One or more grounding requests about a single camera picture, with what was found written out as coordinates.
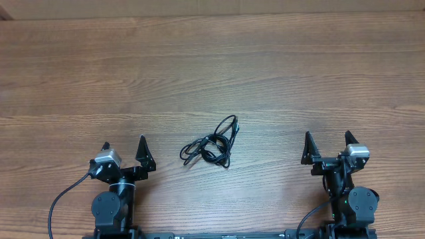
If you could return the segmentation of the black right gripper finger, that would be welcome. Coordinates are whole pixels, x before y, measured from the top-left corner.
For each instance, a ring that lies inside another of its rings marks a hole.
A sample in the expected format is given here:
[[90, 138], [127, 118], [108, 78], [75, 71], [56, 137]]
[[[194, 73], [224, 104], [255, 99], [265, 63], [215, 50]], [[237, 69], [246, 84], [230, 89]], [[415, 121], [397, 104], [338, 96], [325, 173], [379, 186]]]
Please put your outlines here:
[[313, 165], [320, 158], [321, 158], [321, 155], [313, 140], [313, 136], [309, 131], [307, 131], [305, 133], [305, 143], [304, 143], [303, 154], [301, 156], [301, 164]]
[[358, 141], [356, 140], [356, 138], [354, 137], [354, 135], [349, 130], [347, 130], [345, 132], [345, 144], [346, 145], [358, 144]]

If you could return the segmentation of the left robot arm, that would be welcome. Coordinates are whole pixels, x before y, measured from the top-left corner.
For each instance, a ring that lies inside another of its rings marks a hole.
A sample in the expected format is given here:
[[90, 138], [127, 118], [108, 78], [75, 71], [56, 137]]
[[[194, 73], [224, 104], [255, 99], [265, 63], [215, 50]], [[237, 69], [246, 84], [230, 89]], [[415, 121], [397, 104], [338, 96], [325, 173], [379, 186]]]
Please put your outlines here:
[[108, 184], [108, 190], [98, 194], [92, 201], [94, 238], [145, 237], [141, 227], [133, 223], [135, 183], [148, 179], [148, 173], [156, 170], [156, 163], [144, 136], [139, 138], [135, 160], [139, 165], [122, 168], [122, 158], [108, 142], [90, 160], [88, 176]]

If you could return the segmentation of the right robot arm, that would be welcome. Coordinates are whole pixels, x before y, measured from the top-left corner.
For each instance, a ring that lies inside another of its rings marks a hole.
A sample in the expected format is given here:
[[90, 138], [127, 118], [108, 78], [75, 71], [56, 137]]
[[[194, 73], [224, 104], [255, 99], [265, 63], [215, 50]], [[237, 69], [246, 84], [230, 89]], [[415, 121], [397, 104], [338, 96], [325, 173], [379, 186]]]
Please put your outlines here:
[[[311, 165], [311, 174], [322, 177], [329, 200], [310, 211], [296, 228], [296, 238], [376, 238], [369, 225], [375, 221], [379, 194], [366, 187], [356, 187], [352, 174], [364, 169], [369, 148], [359, 143], [350, 131], [345, 132], [345, 148], [336, 157], [322, 157], [310, 132], [305, 133], [302, 165]], [[318, 210], [331, 207], [332, 220], [313, 232], [302, 232], [304, 222]]]

